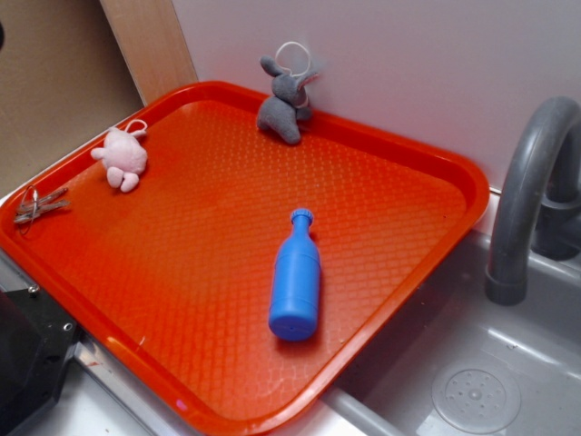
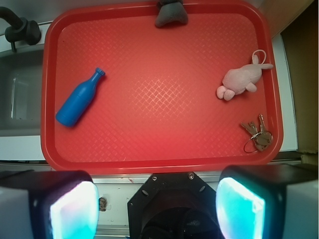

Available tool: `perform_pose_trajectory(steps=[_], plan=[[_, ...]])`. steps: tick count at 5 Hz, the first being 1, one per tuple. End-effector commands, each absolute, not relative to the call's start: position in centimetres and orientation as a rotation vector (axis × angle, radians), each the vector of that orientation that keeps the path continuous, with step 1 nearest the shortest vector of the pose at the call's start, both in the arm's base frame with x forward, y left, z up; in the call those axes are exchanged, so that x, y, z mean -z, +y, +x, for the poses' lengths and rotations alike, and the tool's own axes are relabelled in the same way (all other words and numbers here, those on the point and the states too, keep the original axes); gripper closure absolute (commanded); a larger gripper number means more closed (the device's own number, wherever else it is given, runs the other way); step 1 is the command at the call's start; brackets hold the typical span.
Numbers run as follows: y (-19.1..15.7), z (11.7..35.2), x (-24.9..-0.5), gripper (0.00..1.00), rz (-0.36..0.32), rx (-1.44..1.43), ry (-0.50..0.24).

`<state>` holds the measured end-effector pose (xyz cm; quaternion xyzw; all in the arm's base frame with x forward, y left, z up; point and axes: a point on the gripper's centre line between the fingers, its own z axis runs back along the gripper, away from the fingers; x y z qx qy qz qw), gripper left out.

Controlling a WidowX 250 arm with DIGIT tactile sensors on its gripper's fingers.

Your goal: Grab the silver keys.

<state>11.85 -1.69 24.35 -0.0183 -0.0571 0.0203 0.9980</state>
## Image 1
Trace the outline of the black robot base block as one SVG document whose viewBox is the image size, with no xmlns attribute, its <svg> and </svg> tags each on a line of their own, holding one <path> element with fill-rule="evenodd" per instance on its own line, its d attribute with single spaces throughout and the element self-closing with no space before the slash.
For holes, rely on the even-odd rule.
<svg viewBox="0 0 581 436">
<path fill-rule="evenodd" d="M 18 435 L 60 400 L 79 341 L 75 319 L 44 290 L 1 293 L 1 433 Z"/>
</svg>

